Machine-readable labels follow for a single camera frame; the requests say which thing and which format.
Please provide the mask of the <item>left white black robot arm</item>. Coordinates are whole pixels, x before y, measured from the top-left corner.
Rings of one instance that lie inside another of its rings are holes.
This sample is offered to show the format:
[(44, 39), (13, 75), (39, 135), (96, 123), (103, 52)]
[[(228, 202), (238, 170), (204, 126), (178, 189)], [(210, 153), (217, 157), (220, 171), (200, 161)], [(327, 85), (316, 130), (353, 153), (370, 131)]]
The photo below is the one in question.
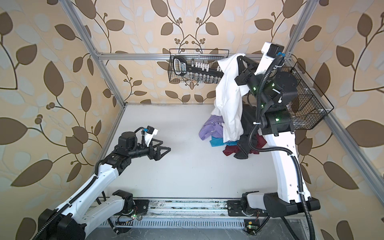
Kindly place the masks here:
[(94, 174), (84, 185), (54, 210), (46, 209), (39, 216), (35, 240), (84, 240), (105, 221), (118, 234), (111, 220), (114, 215), (134, 220), (147, 211), (147, 205), (137, 205), (133, 194), (123, 190), (115, 191), (104, 202), (99, 200), (105, 188), (125, 171), (132, 159), (148, 157), (159, 161), (171, 151), (163, 141), (154, 139), (156, 129), (148, 126), (138, 130), (140, 138), (136, 132), (122, 133), (114, 150), (97, 162)]

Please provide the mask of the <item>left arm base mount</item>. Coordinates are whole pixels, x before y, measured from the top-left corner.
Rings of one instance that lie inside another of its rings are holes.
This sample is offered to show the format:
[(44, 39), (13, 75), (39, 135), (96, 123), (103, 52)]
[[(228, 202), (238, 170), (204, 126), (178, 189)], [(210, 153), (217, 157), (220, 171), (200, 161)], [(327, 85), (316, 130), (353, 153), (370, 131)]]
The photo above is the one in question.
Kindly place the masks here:
[(116, 213), (118, 216), (146, 215), (150, 201), (147, 199), (124, 200), (123, 209)]

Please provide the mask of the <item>white cloth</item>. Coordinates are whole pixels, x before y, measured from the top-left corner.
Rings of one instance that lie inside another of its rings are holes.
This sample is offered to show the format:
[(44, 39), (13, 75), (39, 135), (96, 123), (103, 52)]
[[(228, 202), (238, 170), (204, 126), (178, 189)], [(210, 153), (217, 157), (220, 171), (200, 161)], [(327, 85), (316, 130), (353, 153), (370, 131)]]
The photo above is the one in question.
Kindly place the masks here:
[(223, 117), (223, 141), (234, 142), (244, 133), (241, 117), (243, 112), (243, 96), (249, 92), (246, 85), (238, 86), (235, 78), (239, 75), (237, 57), (245, 54), (235, 54), (218, 61), (224, 73), (216, 87), (216, 99), (212, 115)]

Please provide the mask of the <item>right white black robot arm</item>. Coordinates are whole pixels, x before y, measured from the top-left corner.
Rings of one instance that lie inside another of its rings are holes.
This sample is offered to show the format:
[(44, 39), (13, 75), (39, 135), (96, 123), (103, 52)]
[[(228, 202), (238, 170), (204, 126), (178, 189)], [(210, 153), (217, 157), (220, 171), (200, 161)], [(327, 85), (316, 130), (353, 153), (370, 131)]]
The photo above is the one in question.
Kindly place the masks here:
[(281, 218), (294, 239), (298, 236), (286, 220), (287, 216), (304, 213), (310, 239), (316, 239), (310, 212), (320, 209), (319, 200), (312, 198), (304, 181), (297, 157), (295, 126), (287, 105), (298, 96), (297, 78), (282, 71), (285, 56), (278, 53), (268, 68), (257, 72), (261, 64), (246, 56), (237, 58), (237, 85), (247, 86), (257, 100), (256, 118), (248, 136), (253, 151), (271, 153), (278, 178), (274, 193), (247, 192), (242, 195), (244, 215), (265, 211), (267, 219)]

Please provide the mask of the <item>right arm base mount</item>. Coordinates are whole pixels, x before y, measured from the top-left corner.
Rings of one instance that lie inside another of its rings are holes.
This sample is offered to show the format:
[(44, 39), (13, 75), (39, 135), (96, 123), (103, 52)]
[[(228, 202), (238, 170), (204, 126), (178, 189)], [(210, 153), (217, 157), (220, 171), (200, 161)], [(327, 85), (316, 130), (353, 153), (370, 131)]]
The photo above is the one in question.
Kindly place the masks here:
[(268, 213), (260, 209), (244, 207), (241, 200), (228, 200), (226, 209), (230, 217), (267, 217)]

